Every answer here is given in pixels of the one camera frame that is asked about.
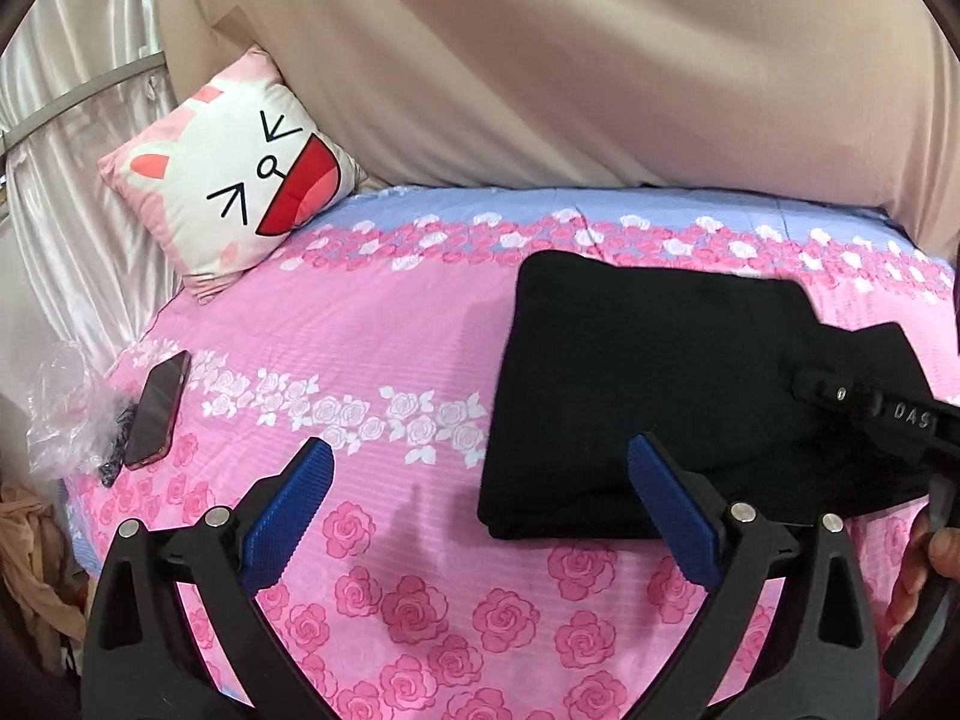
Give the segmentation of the person's right hand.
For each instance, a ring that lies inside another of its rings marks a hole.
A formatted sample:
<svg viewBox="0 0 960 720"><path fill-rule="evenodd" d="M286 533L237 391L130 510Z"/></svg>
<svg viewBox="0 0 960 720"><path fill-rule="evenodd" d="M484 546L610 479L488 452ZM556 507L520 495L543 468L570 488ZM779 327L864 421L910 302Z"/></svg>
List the person's right hand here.
<svg viewBox="0 0 960 720"><path fill-rule="evenodd" d="M929 509L924 507L911 525L910 541L901 559L892 600L885 614L890 635L898 634L914 616L919 594L933 575L953 582L960 578L960 533L952 527L933 532Z"/></svg>

